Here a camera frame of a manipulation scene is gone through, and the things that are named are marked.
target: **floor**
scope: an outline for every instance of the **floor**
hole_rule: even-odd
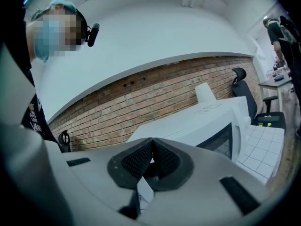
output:
[[[271,192],[283,190],[292,181],[301,162],[301,141],[295,136],[295,130],[301,122],[299,105],[289,89],[283,92],[283,98],[286,133],[278,172],[267,182],[267,187]],[[278,104],[274,101],[271,105],[271,112],[277,110]]]

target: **office chair armrest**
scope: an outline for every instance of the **office chair armrest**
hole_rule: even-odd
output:
[[[258,117],[257,121],[264,123],[264,122],[273,122],[273,121],[278,121],[280,119],[279,116],[266,116],[266,117]]]
[[[278,96],[271,96],[263,99],[263,101],[267,105],[267,113],[269,113],[269,111],[271,110],[271,101],[276,99],[278,99]]]
[[[268,101],[271,101],[271,100],[276,100],[278,99],[278,96],[271,96],[271,97],[266,97],[263,99],[264,102],[268,102]]]

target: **desk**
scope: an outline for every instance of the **desk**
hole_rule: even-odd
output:
[[[288,86],[292,84],[292,79],[290,77],[288,77],[287,74],[284,74],[284,78],[280,81],[274,81],[274,79],[270,79],[268,81],[265,81],[263,83],[258,84],[261,88],[261,92],[263,95],[263,88],[265,89],[272,89],[272,90],[276,90],[277,91],[277,95],[278,95],[278,100],[279,100],[279,111],[283,111],[282,109],[282,95],[281,95],[281,89],[283,89],[284,87]]]

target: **headset earpiece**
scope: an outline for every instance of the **headset earpiece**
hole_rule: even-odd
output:
[[[87,33],[86,33],[86,39],[85,39],[85,42],[88,42],[88,38],[89,38],[90,33],[91,33],[91,31],[88,30]]]
[[[87,32],[87,36],[89,36],[87,37],[89,47],[92,47],[94,45],[98,31],[99,31],[99,24],[94,24],[92,30]]]

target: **face mask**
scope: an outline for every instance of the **face mask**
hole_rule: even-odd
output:
[[[64,44],[64,25],[61,21],[37,21],[33,37],[33,52],[45,63],[49,57],[59,53]]]

